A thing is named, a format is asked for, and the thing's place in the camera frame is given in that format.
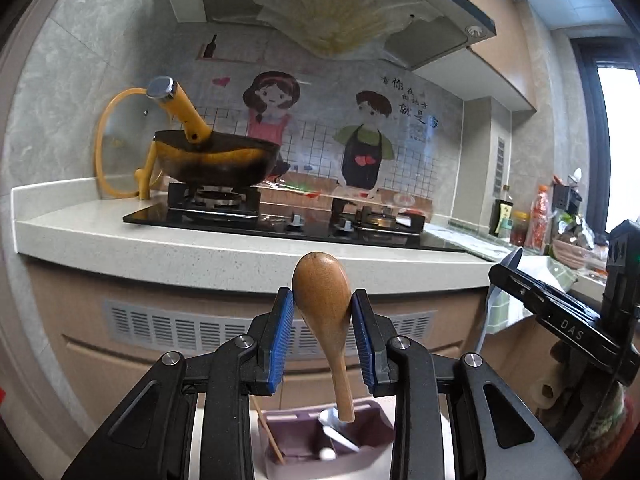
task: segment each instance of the ventilation grille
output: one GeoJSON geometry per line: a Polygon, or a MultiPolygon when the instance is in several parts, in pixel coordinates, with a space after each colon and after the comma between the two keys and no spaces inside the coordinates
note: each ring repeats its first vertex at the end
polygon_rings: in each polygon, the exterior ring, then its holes
{"type": "MultiPolygon", "coordinates": [[[[211,352],[222,343],[246,334],[252,320],[171,312],[105,300],[102,313],[111,339],[153,350],[178,350],[186,355],[211,352]]],[[[389,316],[396,332],[422,341],[429,333],[434,312],[389,316]]],[[[357,355],[353,326],[349,326],[346,355],[357,355]]],[[[301,319],[294,319],[289,338],[289,358],[321,357],[318,341],[301,319]]]]}
{"type": "Polygon", "coordinates": [[[504,139],[498,137],[498,159],[495,163],[494,197],[500,198],[504,176],[504,139]]]}

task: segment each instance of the black window frame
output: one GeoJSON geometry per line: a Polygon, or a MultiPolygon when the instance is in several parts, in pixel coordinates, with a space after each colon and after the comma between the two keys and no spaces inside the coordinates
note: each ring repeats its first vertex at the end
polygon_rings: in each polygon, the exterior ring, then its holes
{"type": "Polygon", "coordinates": [[[640,84],[640,47],[629,38],[576,38],[571,44],[582,80],[589,130],[589,192],[585,218],[595,233],[606,235],[611,158],[607,108],[598,67],[633,69],[640,84]]]}

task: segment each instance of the black apron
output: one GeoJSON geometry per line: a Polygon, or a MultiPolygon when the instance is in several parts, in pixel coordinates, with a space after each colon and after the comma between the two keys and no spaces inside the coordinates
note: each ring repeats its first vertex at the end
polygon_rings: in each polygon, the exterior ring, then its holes
{"type": "Polygon", "coordinates": [[[358,132],[362,124],[351,134],[344,146],[344,156],[342,158],[342,176],[347,186],[359,187],[361,189],[373,189],[378,180],[378,171],[382,161],[382,134],[378,132],[379,140],[377,146],[372,146],[366,142],[358,140],[358,132]],[[360,165],[356,159],[362,162],[369,157],[373,158],[373,164],[360,165]]]}

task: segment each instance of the purple basket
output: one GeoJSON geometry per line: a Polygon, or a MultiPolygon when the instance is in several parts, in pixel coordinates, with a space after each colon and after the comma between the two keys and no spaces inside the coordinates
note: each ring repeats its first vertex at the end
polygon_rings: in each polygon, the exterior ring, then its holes
{"type": "Polygon", "coordinates": [[[348,474],[370,466],[394,440],[394,428],[382,407],[373,400],[361,400],[354,405],[355,420],[345,432],[360,447],[353,452],[328,438],[318,422],[322,408],[264,412],[273,437],[285,458],[278,462],[261,424],[260,446],[264,455],[266,475],[270,480],[311,480],[348,474]],[[321,461],[323,447],[334,449],[335,460],[321,461]]]}

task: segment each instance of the transparent plastic sheet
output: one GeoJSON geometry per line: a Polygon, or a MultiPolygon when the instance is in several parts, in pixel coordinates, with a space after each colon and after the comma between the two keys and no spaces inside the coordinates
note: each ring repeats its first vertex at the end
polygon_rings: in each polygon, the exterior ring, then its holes
{"type": "Polygon", "coordinates": [[[385,57],[389,35],[441,14],[422,0],[254,0],[258,19],[325,59],[385,57]]]}

